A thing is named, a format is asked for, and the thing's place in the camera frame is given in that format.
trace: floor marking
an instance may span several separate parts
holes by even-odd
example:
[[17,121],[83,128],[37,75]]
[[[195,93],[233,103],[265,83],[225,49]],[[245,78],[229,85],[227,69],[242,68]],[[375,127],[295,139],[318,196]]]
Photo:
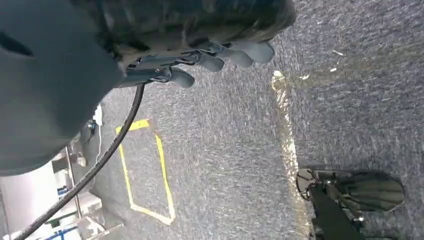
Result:
[[[138,130],[142,128],[149,128],[149,127],[150,127],[149,121],[147,119],[143,119],[140,121],[133,122],[131,126],[129,127],[129,131]],[[119,134],[120,131],[121,131],[121,127],[119,126],[116,128],[116,134]],[[134,211],[149,215],[150,217],[155,218],[166,225],[170,225],[176,217],[175,209],[174,209],[174,201],[172,199],[172,193],[171,193],[171,189],[167,179],[167,170],[165,167],[165,154],[164,154],[164,149],[162,146],[162,140],[156,133],[154,133],[154,135],[156,138],[157,151],[159,152],[159,157],[160,157],[160,167],[162,168],[163,184],[165,186],[166,199],[168,201],[169,217],[163,216],[157,212],[151,211],[147,208],[141,207],[134,203],[133,193],[131,192],[130,178],[128,177],[127,164],[125,163],[124,148],[122,144],[119,145],[119,154],[122,161],[123,174],[125,177],[126,191],[128,193],[130,208]]]
[[285,175],[289,179],[289,199],[294,209],[296,218],[296,232],[299,235],[309,235],[309,218],[304,200],[300,197],[296,188],[296,174],[299,170],[298,159],[296,156],[296,146],[293,139],[293,125],[289,116],[289,89],[288,79],[281,71],[274,71],[271,82],[272,89],[277,93],[278,114],[280,115],[279,131],[281,132],[281,150]]

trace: metal stand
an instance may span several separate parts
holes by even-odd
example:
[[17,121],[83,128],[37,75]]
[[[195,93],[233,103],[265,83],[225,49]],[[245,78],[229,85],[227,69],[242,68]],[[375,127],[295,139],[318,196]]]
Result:
[[[68,167],[68,172],[69,172],[70,183],[71,183],[72,188],[73,188],[75,186],[75,179],[74,179],[74,172],[73,172],[72,164],[71,164],[69,146],[65,147],[65,151],[66,151],[66,160],[67,160],[67,167]],[[76,212],[78,213],[78,219],[81,219],[81,217],[83,215],[81,214],[80,199],[78,198],[78,194],[75,196],[74,200],[75,200]]]
[[[75,185],[75,177],[74,177],[73,167],[72,167],[71,158],[70,158],[71,150],[70,150],[69,146],[65,147],[65,152],[66,152],[66,159],[67,159],[67,164],[68,164],[69,178],[70,178],[70,182],[71,182],[71,187],[73,188],[74,185]],[[114,225],[110,228],[105,228],[103,225],[101,225],[96,220],[94,220],[93,217],[88,216],[88,215],[83,216],[82,211],[81,211],[80,198],[79,198],[78,195],[75,196],[74,200],[75,200],[75,206],[76,206],[76,212],[77,212],[78,219],[69,223],[69,224],[61,225],[61,226],[53,228],[52,231],[51,231],[52,233],[55,233],[58,236],[63,235],[67,232],[68,229],[71,229],[73,226],[78,226],[86,220],[91,225],[95,226],[98,230],[96,232],[99,232],[99,233],[92,235],[92,236],[88,236],[85,239],[86,240],[94,240],[94,239],[99,239],[101,237],[104,237],[104,236],[114,232],[115,230],[117,230],[121,227],[124,227],[124,224],[121,222],[121,223],[116,224],[116,225]]]

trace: black device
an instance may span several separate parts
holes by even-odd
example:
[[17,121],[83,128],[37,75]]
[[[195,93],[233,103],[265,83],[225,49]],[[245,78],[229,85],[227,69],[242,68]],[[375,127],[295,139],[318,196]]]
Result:
[[405,200],[402,183],[387,173],[301,168],[296,186],[302,198],[313,205],[312,239],[396,239],[361,233],[365,227],[362,212],[392,211]]

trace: gray carpet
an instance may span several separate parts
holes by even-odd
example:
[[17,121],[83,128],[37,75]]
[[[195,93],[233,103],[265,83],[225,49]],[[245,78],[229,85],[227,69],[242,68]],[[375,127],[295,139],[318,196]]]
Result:
[[[129,208],[115,154],[93,189],[126,224],[108,239],[305,238],[285,174],[274,70],[290,83],[299,165],[380,169],[401,178],[405,204],[367,215],[367,231],[424,236],[423,4],[317,0],[296,1],[296,7],[295,26],[272,42],[272,63],[249,69],[227,64],[219,73],[188,68],[197,79],[190,89],[147,86],[136,119],[150,119],[162,138],[176,219],[166,226]],[[117,89],[103,100],[103,150],[133,93]],[[134,201],[166,214],[152,129],[129,133],[125,160]],[[87,149],[91,162],[97,144],[93,139]]]

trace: yellow tape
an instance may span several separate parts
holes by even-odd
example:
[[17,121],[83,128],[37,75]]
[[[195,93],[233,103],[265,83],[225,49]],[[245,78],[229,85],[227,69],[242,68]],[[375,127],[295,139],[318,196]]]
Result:
[[[131,124],[130,128],[129,128],[129,131],[137,130],[137,129],[141,129],[141,128],[147,128],[149,126],[150,126],[149,121],[147,119],[143,119],[143,120],[140,120],[140,121],[133,122]],[[121,131],[121,127],[119,126],[119,127],[116,128],[116,134],[118,134],[120,131]],[[122,144],[119,145],[119,154],[120,154],[120,158],[122,160],[122,168],[123,168],[123,174],[124,174],[124,177],[125,177],[126,191],[128,193],[128,200],[129,200],[130,208],[134,211],[141,212],[143,214],[149,215],[150,217],[155,218],[155,219],[161,221],[162,223],[164,223],[166,225],[170,225],[176,217],[175,209],[174,209],[174,201],[172,199],[171,189],[170,189],[170,186],[168,184],[167,170],[166,170],[166,166],[165,166],[165,154],[164,154],[164,149],[163,149],[163,146],[162,146],[162,140],[156,133],[154,135],[156,137],[157,151],[159,152],[159,157],[160,157],[160,166],[162,168],[162,177],[163,177],[163,183],[164,183],[164,186],[165,186],[166,198],[167,198],[167,201],[168,201],[168,209],[169,209],[170,217],[163,216],[159,213],[156,213],[154,211],[151,211],[147,208],[141,207],[141,206],[134,203],[133,194],[131,192],[130,178],[128,176],[127,164],[125,163],[124,148],[123,148]]]

